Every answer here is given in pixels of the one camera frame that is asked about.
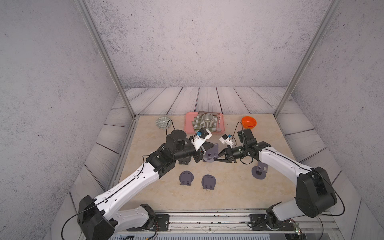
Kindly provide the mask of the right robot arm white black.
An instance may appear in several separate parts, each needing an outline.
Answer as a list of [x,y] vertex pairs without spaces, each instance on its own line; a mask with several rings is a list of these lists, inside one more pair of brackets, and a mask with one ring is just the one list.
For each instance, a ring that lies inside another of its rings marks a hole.
[[219,153],[218,162],[234,163],[250,157],[279,171],[296,186],[295,198],[270,206],[266,212],[267,226],[278,230],[283,223],[303,215],[315,218],[337,204],[337,194],[328,173],[321,167],[311,168],[279,153],[266,142],[258,142],[249,129],[238,132],[241,146],[226,147]]

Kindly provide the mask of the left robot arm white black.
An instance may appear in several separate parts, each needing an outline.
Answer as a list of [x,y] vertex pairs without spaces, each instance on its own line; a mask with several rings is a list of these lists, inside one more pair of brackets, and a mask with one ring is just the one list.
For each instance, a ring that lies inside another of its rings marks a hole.
[[129,177],[92,198],[85,196],[79,203],[78,224],[88,240],[108,240],[115,233],[128,229],[151,230],[156,213],[147,204],[122,211],[121,208],[148,185],[172,170],[177,161],[200,158],[203,144],[212,133],[201,128],[191,139],[182,130],[174,130],[166,142],[146,157],[143,164]]

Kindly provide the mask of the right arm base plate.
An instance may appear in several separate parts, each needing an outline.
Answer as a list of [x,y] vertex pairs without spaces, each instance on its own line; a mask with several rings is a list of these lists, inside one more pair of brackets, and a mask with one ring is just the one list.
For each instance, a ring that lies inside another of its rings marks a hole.
[[288,220],[280,221],[268,214],[250,214],[248,227],[253,231],[293,231],[293,224]]

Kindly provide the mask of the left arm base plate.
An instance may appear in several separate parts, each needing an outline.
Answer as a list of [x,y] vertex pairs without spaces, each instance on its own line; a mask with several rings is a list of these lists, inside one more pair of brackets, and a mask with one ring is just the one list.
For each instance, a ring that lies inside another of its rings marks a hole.
[[159,231],[167,232],[169,230],[170,215],[156,215],[154,219],[150,219],[143,227],[136,227],[127,229],[128,232],[144,232],[144,231]]

